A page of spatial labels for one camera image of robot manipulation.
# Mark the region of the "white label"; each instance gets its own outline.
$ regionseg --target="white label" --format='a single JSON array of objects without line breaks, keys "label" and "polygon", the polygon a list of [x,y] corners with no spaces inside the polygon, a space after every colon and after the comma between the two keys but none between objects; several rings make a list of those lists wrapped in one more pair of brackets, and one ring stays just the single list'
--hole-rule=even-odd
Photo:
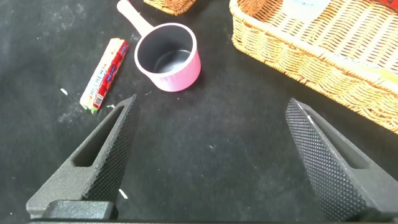
[{"label": "white label", "polygon": [[331,0],[284,0],[282,10],[295,19],[311,22],[318,18]]}]

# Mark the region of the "black surface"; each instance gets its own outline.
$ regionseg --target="black surface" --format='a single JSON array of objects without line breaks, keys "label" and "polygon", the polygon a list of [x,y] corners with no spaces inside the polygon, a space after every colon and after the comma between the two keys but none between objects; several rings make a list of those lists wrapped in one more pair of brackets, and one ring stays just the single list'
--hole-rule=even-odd
[{"label": "black surface", "polygon": [[[1,223],[27,220],[29,197],[110,112],[105,106],[133,93],[142,114],[120,218],[322,220],[284,118],[292,96],[398,179],[398,136],[238,52],[227,0],[198,1],[179,17],[132,1],[152,25],[180,22],[196,34],[201,75],[180,93],[138,71],[139,34],[116,3],[0,1]],[[75,100],[112,37],[131,49],[92,115]]]}]

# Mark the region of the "white speck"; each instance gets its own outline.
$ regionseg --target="white speck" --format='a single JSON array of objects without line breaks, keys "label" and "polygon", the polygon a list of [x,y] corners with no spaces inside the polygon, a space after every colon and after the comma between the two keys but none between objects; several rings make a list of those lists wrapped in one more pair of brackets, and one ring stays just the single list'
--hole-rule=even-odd
[{"label": "white speck", "polygon": [[124,199],[127,199],[127,195],[124,193],[122,189],[119,189],[120,194],[124,197]]},{"label": "white speck", "polygon": [[77,13],[82,13],[85,10],[85,7],[82,6],[80,3],[77,4],[77,8],[78,8],[76,10]]},{"label": "white speck", "polygon": [[68,95],[68,92],[67,92],[66,90],[64,90],[63,88],[61,88],[60,90],[61,90],[61,92],[62,92],[63,94]]}]

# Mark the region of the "basket rim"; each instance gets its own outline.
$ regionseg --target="basket rim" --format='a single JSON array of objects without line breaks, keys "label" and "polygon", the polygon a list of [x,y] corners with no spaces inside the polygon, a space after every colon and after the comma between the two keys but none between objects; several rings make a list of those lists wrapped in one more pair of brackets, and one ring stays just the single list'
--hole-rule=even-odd
[{"label": "basket rim", "polygon": [[317,57],[320,60],[329,63],[330,65],[336,67],[339,70],[344,71],[349,75],[364,80],[368,84],[374,86],[375,88],[381,88],[398,97],[398,83],[389,79],[385,79],[384,77],[382,77],[382,75],[376,73],[372,73],[372,75],[368,75],[365,77],[364,75],[362,75],[363,70],[359,69],[353,62],[346,63],[352,66],[346,66],[337,63],[336,59],[332,58],[332,55],[335,54],[334,52],[330,52],[322,47],[308,44],[302,40],[295,40],[295,38],[292,38],[293,37],[292,35],[277,30],[275,27],[269,26],[266,23],[261,22],[255,19],[254,17],[245,14],[239,8],[238,0],[230,0],[229,10],[231,11],[233,17],[243,21],[245,24],[250,25],[251,27],[262,31],[267,35],[274,37],[291,47],[295,47],[307,54],[310,54],[313,57]]},{"label": "basket rim", "polygon": [[183,13],[186,13],[196,1],[197,0],[188,0],[179,10],[174,11],[168,7],[156,4],[152,2],[152,0],[144,0],[146,4],[173,16],[179,16]]}]

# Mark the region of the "label on basket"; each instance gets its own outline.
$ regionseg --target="label on basket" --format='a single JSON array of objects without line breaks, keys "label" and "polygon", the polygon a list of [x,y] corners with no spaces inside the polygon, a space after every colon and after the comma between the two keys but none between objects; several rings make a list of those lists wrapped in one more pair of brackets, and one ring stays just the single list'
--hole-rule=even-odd
[{"label": "label on basket", "polygon": [[367,80],[377,81],[379,78],[389,80],[398,85],[398,72],[383,68],[366,60],[352,59],[340,54],[332,54],[335,62],[348,68],[356,65],[357,72]]},{"label": "label on basket", "polygon": [[282,10],[290,17],[311,22],[325,10],[331,0],[284,0]]},{"label": "label on basket", "polygon": [[398,0],[379,0],[379,1],[383,2],[384,4],[390,6],[395,10],[398,10]]}]

